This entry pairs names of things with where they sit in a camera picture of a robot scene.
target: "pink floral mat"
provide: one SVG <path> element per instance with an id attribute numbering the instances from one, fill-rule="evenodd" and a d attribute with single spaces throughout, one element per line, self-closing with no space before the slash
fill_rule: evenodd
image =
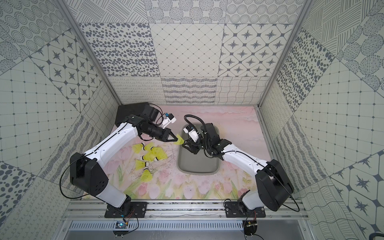
<path id="1" fill-rule="evenodd" d="M 222 106 L 161 106 L 163 112 L 172 113 L 177 121 L 168 125 L 174 134 L 181 133 L 186 124 L 184 115 L 193 114 L 205 123 L 213 123 L 220 137 L 230 140 L 243 151 L 269 161 L 270 155 L 253 107 Z M 150 182 L 141 182 L 142 171 L 135 170 L 135 159 L 141 159 L 145 151 L 135 154 L 131 146 L 142 142 L 138 137 L 127 143 L 108 162 L 104 171 L 110 182 L 132 199 L 237 199 L 247 190 L 256 190 L 254 176 L 237 166 L 223 161 L 213 175 L 191 175 L 178 170 L 176 161 L 179 145 L 152 142 L 162 147 L 168 159 L 150 162 Z"/>

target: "patterned wall panel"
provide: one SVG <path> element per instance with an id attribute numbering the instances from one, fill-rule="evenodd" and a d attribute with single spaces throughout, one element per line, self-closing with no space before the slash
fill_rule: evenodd
<path id="1" fill-rule="evenodd" d="M 30 58 L 79 112 L 101 82 L 71 30 L 57 36 Z"/>
<path id="2" fill-rule="evenodd" d="M 72 154 L 75 152 L 83 153 L 103 139 L 104 137 L 98 134 L 85 117 L 80 115 L 38 176 L 59 184 L 60 177 L 67 168 Z M 80 189 L 69 182 L 69 170 L 65 172 L 61 184 L 63 188 L 82 193 Z"/>
<path id="3" fill-rule="evenodd" d="M 20 202 L 23 194 L 28 190 L 35 175 L 25 172 L 4 162 L 0 163 L 0 176 L 2 178 L 2 194 L 0 195 L 0 229 L 8 214 Z"/>
<path id="4" fill-rule="evenodd" d="M 144 0 L 150 23 L 224 23 L 227 0 Z"/>
<path id="5" fill-rule="evenodd" d="M 80 28 L 108 76 L 159 76 L 148 24 L 83 23 Z"/>
<path id="6" fill-rule="evenodd" d="M 268 80 L 266 77 L 218 78 L 215 104 L 256 104 Z"/>
<path id="7" fill-rule="evenodd" d="M 336 173 L 384 148 L 384 98 L 335 60 L 296 110 L 324 167 Z"/>
<path id="8" fill-rule="evenodd" d="M 27 57 L 13 38 L 0 27 L 0 74 Z"/>
<path id="9" fill-rule="evenodd" d="M 276 78 L 292 111 L 306 98 L 333 59 L 320 42 L 301 29 Z"/>
<path id="10" fill-rule="evenodd" d="M 331 175 L 338 194 L 368 239 L 372 232 L 384 232 L 384 151 Z"/>
<path id="11" fill-rule="evenodd" d="M 150 24 L 162 77 L 216 77 L 222 25 Z"/>
<path id="12" fill-rule="evenodd" d="M 67 189 L 63 192 L 67 196 L 78 196 Z M 61 195 L 59 185 L 36 177 L 0 227 L 0 238 L 51 239 L 68 203 L 69 199 Z"/>
<path id="13" fill-rule="evenodd" d="M 123 104 L 166 103 L 160 77 L 111 77 L 109 80 Z"/>
<path id="14" fill-rule="evenodd" d="M 303 28 L 336 55 L 376 0 L 315 0 Z"/>
<path id="15" fill-rule="evenodd" d="M 213 104 L 217 78 L 161 78 L 169 104 Z"/>
<path id="16" fill-rule="evenodd" d="M 66 0 L 79 23 L 147 23 L 142 0 Z"/>
<path id="17" fill-rule="evenodd" d="M 52 0 L 2 1 L 0 26 L 30 55 L 70 27 Z"/>
<path id="18" fill-rule="evenodd" d="M 304 0 L 228 0 L 226 23 L 295 23 Z"/>
<path id="19" fill-rule="evenodd" d="M 2 161 L 37 174 L 79 112 L 29 58 L 0 81 Z"/>
<path id="20" fill-rule="evenodd" d="M 275 139 L 293 114 L 276 81 L 273 81 L 261 111 L 269 134 Z"/>
<path id="21" fill-rule="evenodd" d="M 225 24 L 218 75 L 270 77 L 292 24 Z"/>
<path id="22" fill-rule="evenodd" d="M 291 179 L 295 191 L 328 177 L 294 115 L 274 139 L 277 155 Z"/>
<path id="23" fill-rule="evenodd" d="M 329 178 L 301 190 L 297 196 L 319 240 L 366 238 Z"/>
<path id="24" fill-rule="evenodd" d="M 348 39 L 338 58 L 384 97 L 384 3 L 375 6 Z"/>

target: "yellow shuttlecock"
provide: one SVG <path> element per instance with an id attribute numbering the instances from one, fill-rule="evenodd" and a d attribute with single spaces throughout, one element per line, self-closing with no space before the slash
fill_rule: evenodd
<path id="1" fill-rule="evenodd" d="M 148 162 L 143 162 L 143 161 L 140 161 L 140 160 L 137 160 L 136 159 L 136 171 L 137 170 L 140 170 L 140 169 L 143 169 L 145 167 L 148 167 L 149 166 L 149 163 Z"/>
<path id="2" fill-rule="evenodd" d="M 141 158 L 144 160 L 144 161 L 148 161 L 148 162 L 153 162 L 153 160 L 155 159 L 156 155 L 153 154 L 153 152 L 148 152 L 146 155 L 142 156 Z"/>
<path id="3" fill-rule="evenodd" d="M 162 152 L 159 152 L 156 155 L 155 161 L 164 160 L 164 159 L 167 159 L 167 158 L 168 158 L 167 154 L 164 151 L 162 151 Z"/>
<path id="4" fill-rule="evenodd" d="M 143 174 L 140 177 L 142 182 L 149 182 L 152 180 L 152 174 L 149 172 L 148 168 L 144 169 Z"/>
<path id="5" fill-rule="evenodd" d="M 178 140 L 177 142 L 174 142 L 175 145 L 181 145 L 184 143 L 184 139 L 180 135 L 177 134 L 176 137 Z"/>
<path id="6" fill-rule="evenodd" d="M 155 144 L 153 142 L 150 142 L 147 145 L 145 145 L 143 148 L 144 148 L 144 150 L 149 151 L 154 146 L 155 146 Z"/>
<path id="7" fill-rule="evenodd" d="M 132 146 L 132 149 L 135 153 L 139 153 L 144 147 L 144 143 L 135 144 Z"/>

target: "polka dot pattern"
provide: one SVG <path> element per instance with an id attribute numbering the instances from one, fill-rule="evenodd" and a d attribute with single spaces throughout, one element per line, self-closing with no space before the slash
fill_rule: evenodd
<path id="1" fill-rule="evenodd" d="M 148 24 L 83 23 L 81 29 L 108 76 L 159 76 Z"/>
<path id="2" fill-rule="evenodd" d="M 333 59 L 331 52 L 306 30 L 301 29 L 276 80 L 293 112 Z"/>

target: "wire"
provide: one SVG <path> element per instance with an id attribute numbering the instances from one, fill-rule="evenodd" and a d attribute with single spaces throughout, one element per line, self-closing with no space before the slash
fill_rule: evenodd
<path id="1" fill-rule="evenodd" d="M 88 156 L 88 155 L 90 155 L 90 154 L 87 154 L 87 155 L 85 155 L 85 156 L 82 156 L 82 157 L 79 158 L 79 159 L 76 159 L 76 160 L 73 161 L 70 165 L 68 165 L 67 168 L 64 170 L 63 174 L 62 174 L 61 177 L 60 177 L 60 181 L 59 181 L 60 192 L 61 192 L 61 194 L 62 194 L 64 197 L 66 197 L 66 198 L 68 198 L 68 199 L 78 199 L 78 198 L 81 198 L 81 197 L 83 197 L 83 196 L 87 196 L 87 195 L 89 195 L 89 194 L 84 194 L 83 196 L 80 196 L 80 197 L 68 197 L 68 196 L 66 196 L 66 195 L 63 193 L 63 190 L 61 189 L 61 180 L 63 179 L 63 176 L 64 176 L 65 171 L 67 171 L 67 169 L 68 169 L 72 164 L 74 164 L 74 163 L 77 162 L 78 160 L 80 160 L 80 159 L 82 159 L 83 157 L 86 157 L 86 156 Z"/>
<path id="2" fill-rule="evenodd" d="M 251 157 L 250 157 L 248 154 L 246 154 L 246 153 L 243 153 L 243 152 L 240 152 L 240 151 L 232 150 L 232 151 L 226 151 L 226 152 L 223 152 L 223 154 L 225 154 L 225 153 L 227 153 L 227 152 L 239 152 L 239 153 L 242 153 L 242 154 L 246 155 L 247 157 L 249 157 L 250 159 L 252 159 L 255 163 L 257 163 L 257 164 L 259 164 L 260 166 L 262 166 L 262 167 L 265 168 L 265 166 L 261 165 L 259 162 L 257 162 L 257 161 L 254 160 L 253 158 L 251 158 Z M 284 188 L 284 189 L 286 190 L 286 192 L 289 194 L 289 196 L 291 197 L 291 199 L 295 202 L 295 204 L 296 204 L 296 206 L 297 206 L 297 210 L 295 210 L 295 209 L 293 209 L 293 208 L 290 208 L 290 207 L 288 207 L 288 206 L 285 205 L 285 204 L 282 204 L 282 205 L 283 205 L 284 207 L 287 207 L 287 208 L 291 209 L 292 211 L 300 212 L 299 205 L 297 204 L 296 200 L 293 198 L 292 194 L 289 193 L 289 191 L 285 188 L 284 184 L 283 184 L 282 182 L 280 182 L 280 180 L 276 177 L 275 174 L 273 174 L 272 171 L 269 171 L 269 172 L 270 172 L 270 173 L 273 175 L 273 177 L 276 178 L 276 180 L 283 186 L 283 188 Z"/>

